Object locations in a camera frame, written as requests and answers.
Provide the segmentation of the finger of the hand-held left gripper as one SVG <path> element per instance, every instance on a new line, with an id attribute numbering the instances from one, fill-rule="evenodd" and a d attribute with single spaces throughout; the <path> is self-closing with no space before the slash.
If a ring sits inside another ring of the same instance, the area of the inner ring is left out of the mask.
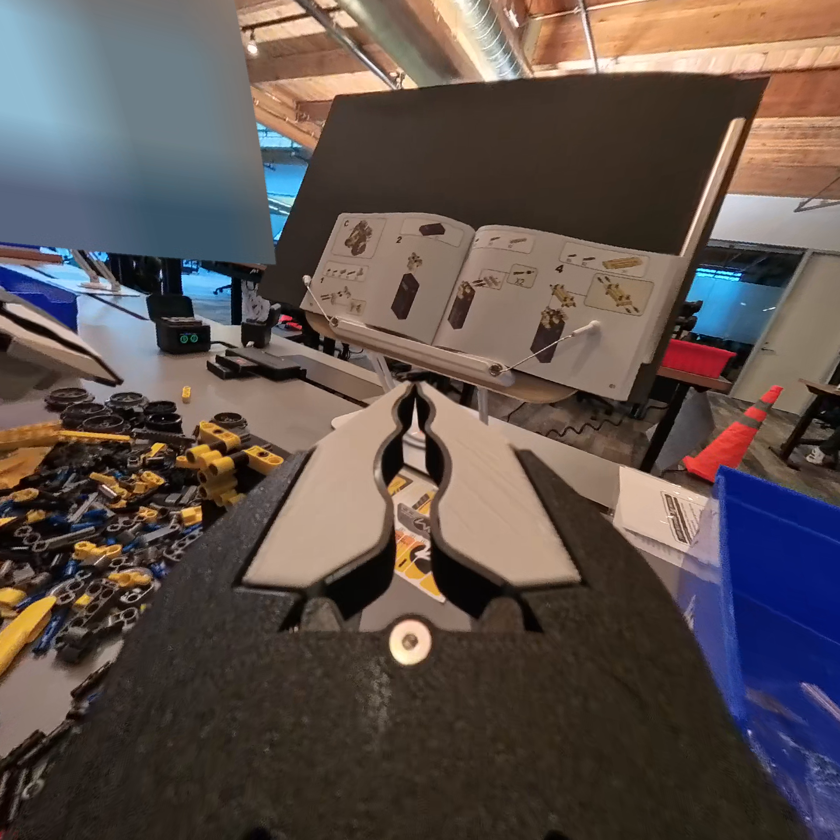
<path id="1" fill-rule="evenodd" d="M 44 391 L 67 379 L 108 386 L 123 383 L 75 332 L 21 297 L 1 290 L 1 393 Z"/>

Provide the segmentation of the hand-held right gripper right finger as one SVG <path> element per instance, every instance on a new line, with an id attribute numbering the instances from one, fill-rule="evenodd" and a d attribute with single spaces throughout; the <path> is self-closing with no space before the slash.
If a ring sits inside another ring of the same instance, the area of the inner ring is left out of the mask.
<path id="1" fill-rule="evenodd" d="M 432 570 L 459 610 L 480 618 L 499 598 L 583 582 L 517 450 L 498 431 L 426 384 L 417 386 L 425 468 L 437 486 L 429 509 Z"/>

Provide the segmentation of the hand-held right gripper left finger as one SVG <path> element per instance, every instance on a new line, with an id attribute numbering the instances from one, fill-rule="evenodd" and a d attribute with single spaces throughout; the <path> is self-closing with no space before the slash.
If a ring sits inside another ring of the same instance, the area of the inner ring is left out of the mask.
<path id="1" fill-rule="evenodd" d="M 414 385 L 399 385 L 318 443 L 244 569 L 243 587 L 329 598 L 346 620 L 387 591 L 396 561 L 389 486 L 404 466 L 414 404 Z"/>

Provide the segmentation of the pile of yellow black building pieces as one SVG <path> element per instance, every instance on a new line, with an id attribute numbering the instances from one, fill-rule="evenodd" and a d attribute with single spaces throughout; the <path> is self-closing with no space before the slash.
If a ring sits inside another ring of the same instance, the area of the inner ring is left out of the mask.
<path id="1" fill-rule="evenodd" d="M 2 747 L 2 837 L 102 696 L 126 636 L 165 577 L 210 525 L 288 453 L 210 421 L 193 436 L 93 433 L 57 423 L 45 460 L 2 489 L 2 681 L 18 665 L 63 676 L 47 685 L 59 719 Z"/>

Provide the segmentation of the cluster of black toy tyres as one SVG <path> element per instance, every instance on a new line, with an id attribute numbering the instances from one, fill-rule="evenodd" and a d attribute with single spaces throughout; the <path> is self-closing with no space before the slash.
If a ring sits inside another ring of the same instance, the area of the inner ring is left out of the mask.
<path id="1" fill-rule="evenodd" d="M 185 446 L 198 432 L 184 431 L 179 407 L 172 401 L 152 401 L 141 392 L 114 392 L 97 402 L 81 388 L 59 388 L 48 393 L 45 407 L 58 414 L 38 432 L 49 445 L 59 443 L 127 443 L 148 440 Z"/>

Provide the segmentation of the yellow sticker sheet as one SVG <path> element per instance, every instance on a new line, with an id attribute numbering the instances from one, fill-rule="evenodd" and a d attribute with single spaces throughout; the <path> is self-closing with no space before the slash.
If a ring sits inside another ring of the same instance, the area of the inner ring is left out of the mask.
<path id="1" fill-rule="evenodd" d="M 403 468 L 388 486 L 394 508 L 395 574 L 438 604 L 446 598 L 432 572 L 430 512 L 437 488 L 415 470 Z"/>

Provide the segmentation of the black charger with green lights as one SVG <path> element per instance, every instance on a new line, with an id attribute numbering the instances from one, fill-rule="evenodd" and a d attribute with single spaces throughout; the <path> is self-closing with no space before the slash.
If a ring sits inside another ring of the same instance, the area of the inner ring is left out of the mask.
<path id="1" fill-rule="evenodd" d="M 200 354 L 211 349 L 211 328 L 201 319 L 159 318 L 154 321 L 154 328 L 156 345 L 165 354 Z"/>

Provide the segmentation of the white printed paper sheet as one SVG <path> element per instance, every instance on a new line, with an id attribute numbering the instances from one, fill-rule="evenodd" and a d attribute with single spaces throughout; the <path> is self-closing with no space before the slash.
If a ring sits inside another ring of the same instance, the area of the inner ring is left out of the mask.
<path id="1" fill-rule="evenodd" d="M 621 466 L 612 524 L 636 549 L 679 568 L 708 501 L 684 487 Z"/>

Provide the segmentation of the flat black plates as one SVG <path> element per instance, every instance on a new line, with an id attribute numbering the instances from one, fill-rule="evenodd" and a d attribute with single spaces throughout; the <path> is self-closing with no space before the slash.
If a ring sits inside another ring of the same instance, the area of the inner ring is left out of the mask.
<path id="1" fill-rule="evenodd" d="M 227 349 L 206 360 L 210 374 L 223 381 L 262 378 L 268 382 L 305 380 L 305 368 L 297 357 L 277 357 L 262 350 Z"/>

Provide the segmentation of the silver book stand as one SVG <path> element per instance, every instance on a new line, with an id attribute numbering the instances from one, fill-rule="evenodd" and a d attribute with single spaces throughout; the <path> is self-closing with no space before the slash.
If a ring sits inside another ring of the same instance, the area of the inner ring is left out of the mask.
<path id="1" fill-rule="evenodd" d="M 478 419 L 483 424 L 489 423 L 490 392 L 508 395 L 522 403 L 554 403 L 577 392 L 569 385 L 545 381 L 515 366 L 468 353 L 440 349 L 391 332 L 373 329 L 352 319 L 330 316 L 312 291 L 311 277 L 304 276 L 302 282 L 318 312 L 318 315 L 307 315 L 313 327 L 325 335 L 361 347 L 371 359 L 386 391 L 395 386 L 386 359 L 473 385 L 476 388 Z"/>

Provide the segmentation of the black upright holder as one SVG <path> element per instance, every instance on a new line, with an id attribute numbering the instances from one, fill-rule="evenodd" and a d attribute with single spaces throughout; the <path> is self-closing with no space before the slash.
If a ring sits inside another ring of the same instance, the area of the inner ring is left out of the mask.
<path id="1" fill-rule="evenodd" d="M 281 305 L 274 303 L 269 306 L 266 318 L 263 321 L 244 320 L 240 324 L 240 342 L 243 348 L 256 350 L 265 349 L 269 343 L 271 334 L 277 326 L 281 315 Z"/>

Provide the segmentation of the wooden table with black legs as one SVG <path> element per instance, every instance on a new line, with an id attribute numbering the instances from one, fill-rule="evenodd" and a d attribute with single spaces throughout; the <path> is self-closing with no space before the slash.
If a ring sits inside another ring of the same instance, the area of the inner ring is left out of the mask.
<path id="1" fill-rule="evenodd" d="M 640 465 L 637 467 L 640 471 L 648 474 L 650 474 L 655 468 L 657 459 L 665 446 L 673 426 L 676 423 L 679 411 L 686 400 L 689 390 L 694 389 L 697 392 L 712 391 L 721 394 L 728 394 L 732 389 L 732 383 L 722 376 L 719 376 L 718 378 L 708 377 L 697 373 L 669 368 L 664 365 L 661 365 L 658 368 L 657 377 L 675 382 L 676 386 L 673 397 L 668 402 L 665 409 L 665 414 L 659 420 L 647 449 L 644 452 Z"/>

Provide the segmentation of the orange traffic cone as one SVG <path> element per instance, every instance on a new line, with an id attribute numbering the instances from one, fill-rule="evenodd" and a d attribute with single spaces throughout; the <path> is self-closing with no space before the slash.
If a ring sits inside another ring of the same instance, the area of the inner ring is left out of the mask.
<path id="1" fill-rule="evenodd" d="M 738 468 L 783 390 L 782 386 L 772 386 L 698 455 L 684 457 L 681 465 L 685 471 L 713 484 L 720 467 Z"/>

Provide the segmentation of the dark wooden table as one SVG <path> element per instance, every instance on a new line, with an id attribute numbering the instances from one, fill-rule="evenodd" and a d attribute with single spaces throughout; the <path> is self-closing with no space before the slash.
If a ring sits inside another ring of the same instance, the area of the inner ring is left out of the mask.
<path id="1" fill-rule="evenodd" d="M 811 401 L 806 405 L 799 416 L 788 437 L 778 451 L 778 457 L 785 465 L 789 465 L 791 456 L 795 449 L 804 442 L 804 435 L 817 414 L 822 411 L 826 402 L 838 403 L 839 385 L 835 383 L 820 383 L 806 378 L 799 378 L 798 382 L 803 384 L 811 396 Z"/>

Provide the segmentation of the black divider board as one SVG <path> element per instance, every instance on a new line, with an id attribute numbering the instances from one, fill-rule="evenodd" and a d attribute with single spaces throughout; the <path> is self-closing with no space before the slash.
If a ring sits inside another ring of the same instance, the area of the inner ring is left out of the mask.
<path id="1" fill-rule="evenodd" d="M 768 76 L 577 74 L 338 96 L 259 283 L 298 308 L 342 212 L 426 212 L 686 255 Z"/>

